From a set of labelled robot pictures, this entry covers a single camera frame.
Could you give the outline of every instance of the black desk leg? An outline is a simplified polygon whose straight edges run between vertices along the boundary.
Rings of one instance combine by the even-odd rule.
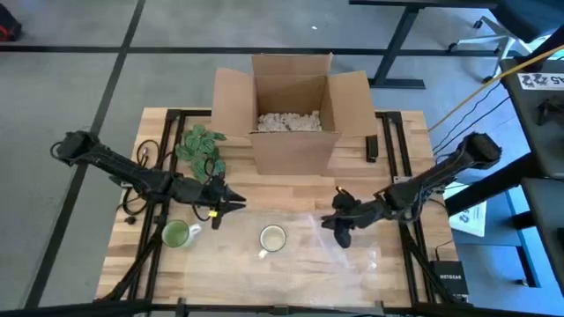
[[[525,211],[518,215],[514,215],[511,218],[511,221],[513,222],[513,227],[517,230],[530,228],[535,225],[535,219],[533,219],[532,212],[530,211]]]
[[[539,177],[541,174],[534,155],[532,153],[525,154],[501,170],[473,183],[465,190],[447,199],[445,204],[449,217],[507,189],[516,187],[524,177]]]
[[[404,88],[404,89],[425,89],[425,83],[420,79],[388,79],[388,72],[397,57],[397,53],[404,45],[407,34],[412,29],[413,22],[419,14],[419,7],[405,7],[404,14],[397,24],[394,36],[384,53],[380,66],[374,78],[368,80],[370,88]]]

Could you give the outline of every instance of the ceramic cup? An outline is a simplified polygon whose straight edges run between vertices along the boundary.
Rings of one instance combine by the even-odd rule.
[[[286,243],[286,232],[278,225],[267,225],[259,236],[263,248],[258,257],[263,259],[268,253],[277,252]]]
[[[161,237],[167,247],[187,247],[201,231],[200,224],[187,225],[182,220],[172,220],[165,225]]]

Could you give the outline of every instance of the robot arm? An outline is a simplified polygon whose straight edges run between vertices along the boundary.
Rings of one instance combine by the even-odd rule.
[[[332,204],[335,213],[322,217],[322,227],[333,230],[338,244],[347,248],[351,245],[350,229],[364,229],[382,218],[405,223],[417,220],[434,188],[447,186],[467,168],[490,168],[500,157],[501,148],[488,135],[472,133],[440,164],[409,181],[384,188],[374,194],[373,201],[362,203],[337,188]]]
[[[146,201],[163,203],[168,198],[178,203],[189,203],[215,209],[218,216],[212,220],[212,228],[218,229],[221,217],[227,212],[244,208],[245,198],[232,191],[222,176],[213,176],[206,184],[184,177],[181,173],[164,172],[144,168],[121,156],[98,137],[84,131],[67,132],[60,143],[54,145],[54,158],[73,166],[91,164],[111,174],[118,185],[125,181]]]

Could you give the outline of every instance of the artificial plant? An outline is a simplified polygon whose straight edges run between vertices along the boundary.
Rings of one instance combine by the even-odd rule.
[[[226,162],[219,157],[216,140],[225,141],[226,136],[206,130],[202,124],[196,124],[192,130],[184,133],[181,143],[174,147],[176,156],[191,163],[194,177],[201,182],[205,182],[209,175],[226,171]]]

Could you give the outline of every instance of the black device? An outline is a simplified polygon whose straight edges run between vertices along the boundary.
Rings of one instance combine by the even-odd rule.
[[[468,286],[464,276],[464,268],[459,261],[432,261],[434,273],[453,296],[463,302],[468,301]]]
[[[335,213],[322,217],[322,227],[333,230],[337,243],[347,248],[351,245],[350,230],[364,229],[383,218],[411,223],[419,218],[435,188],[447,186],[466,168],[487,169],[500,158],[501,148],[487,134],[472,133],[441,163],[409,181],[374,193],[373,201],[363,203],[337,187],[332,202]]]
[[[181,173],[147,169],[110,150],[88,132],[67,132],[62,142],[54,144],[51,154],[68,166],[94,165],[108,172],[110,180],[118,186],[129,183],[147,202],[163,203],[172,198],[178,203],[210,207],[217,211],[217,216],[211,219],[213,229],[219,228],[225,214],[245,207],[243,203],[232,203],[246,199],[227,186],[223,174],[212,176],[202,184]]]
[[[366,146],[367,146],[367,162],[375,163],[376,159],[378,159],[378,136],[367,136]]]
[[[21,35],[21,24],[0,4],[0,41],[16,41]]]

